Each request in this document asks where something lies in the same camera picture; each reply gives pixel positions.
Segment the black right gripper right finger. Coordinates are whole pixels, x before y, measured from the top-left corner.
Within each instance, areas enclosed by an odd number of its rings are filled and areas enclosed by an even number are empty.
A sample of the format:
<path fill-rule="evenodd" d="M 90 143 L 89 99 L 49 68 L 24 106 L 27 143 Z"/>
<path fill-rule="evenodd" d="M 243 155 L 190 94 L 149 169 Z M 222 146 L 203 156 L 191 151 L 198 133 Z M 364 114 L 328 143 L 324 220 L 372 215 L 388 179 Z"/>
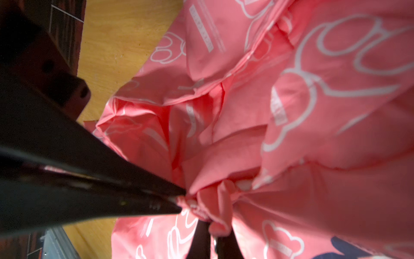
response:
<path fill-rule="evenodd" d="M 233 229 L 229 236 L 215 237 L 214 242 L 218 259 L 244 259 Z"/>

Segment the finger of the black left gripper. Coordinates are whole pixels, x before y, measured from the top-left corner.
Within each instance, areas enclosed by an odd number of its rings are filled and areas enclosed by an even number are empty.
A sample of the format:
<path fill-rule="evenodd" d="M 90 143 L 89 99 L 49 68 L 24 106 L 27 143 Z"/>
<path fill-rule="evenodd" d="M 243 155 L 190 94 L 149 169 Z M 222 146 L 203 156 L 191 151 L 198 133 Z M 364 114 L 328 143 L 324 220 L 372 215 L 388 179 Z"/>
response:
<path fill-rule="evenodd" d="M 1 70 L 1 154 L 123 188 L 185 194 L 185 189 L 124 160 L 6 69 Z"/>
<path fill-rule="evenodd" d="M 124 159 L 109 179 L 49 171 L 1 155 L 1 235 L 114 216 L 177 214 L 182 188 Z"/>

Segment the pink printed jacket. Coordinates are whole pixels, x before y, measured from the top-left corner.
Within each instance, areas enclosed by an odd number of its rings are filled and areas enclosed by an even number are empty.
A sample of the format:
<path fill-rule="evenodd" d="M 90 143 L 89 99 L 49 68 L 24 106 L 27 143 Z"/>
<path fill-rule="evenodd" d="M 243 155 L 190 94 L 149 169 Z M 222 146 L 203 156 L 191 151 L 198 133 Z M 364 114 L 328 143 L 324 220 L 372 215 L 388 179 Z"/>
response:
<path fill-rule="evenodd" d="M 120 218 L 115 259 L 414 256 L 413 1 L 185 1 L 93 134 L 186 189 Z"/>

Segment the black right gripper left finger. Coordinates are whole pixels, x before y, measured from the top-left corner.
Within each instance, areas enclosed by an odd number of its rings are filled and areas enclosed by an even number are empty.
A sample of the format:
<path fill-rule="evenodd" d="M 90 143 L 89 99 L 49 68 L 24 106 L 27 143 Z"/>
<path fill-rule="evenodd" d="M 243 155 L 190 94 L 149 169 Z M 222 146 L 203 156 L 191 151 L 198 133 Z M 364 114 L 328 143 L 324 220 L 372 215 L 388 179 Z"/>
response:
<path fill-rule="evenodd" d="M 209 233 L 210 222 L 199 220 L 194 232 L 194 237 L 187 253 L 186 259 L 210 259 L 211 236 Z"/>

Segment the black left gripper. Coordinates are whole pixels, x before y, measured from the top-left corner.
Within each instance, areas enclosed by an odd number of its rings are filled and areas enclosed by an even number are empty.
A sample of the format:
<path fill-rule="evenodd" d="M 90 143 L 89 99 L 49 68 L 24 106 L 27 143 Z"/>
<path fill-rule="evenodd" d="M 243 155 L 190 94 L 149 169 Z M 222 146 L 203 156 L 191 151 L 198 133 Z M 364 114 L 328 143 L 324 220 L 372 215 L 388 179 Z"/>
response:
<path fill-rule="evenodd" d="M 1 64 L 74 120 L 90 100 L 86 82 L 72 73 L 49 33 L 16 1 L 1 1 Z"/>

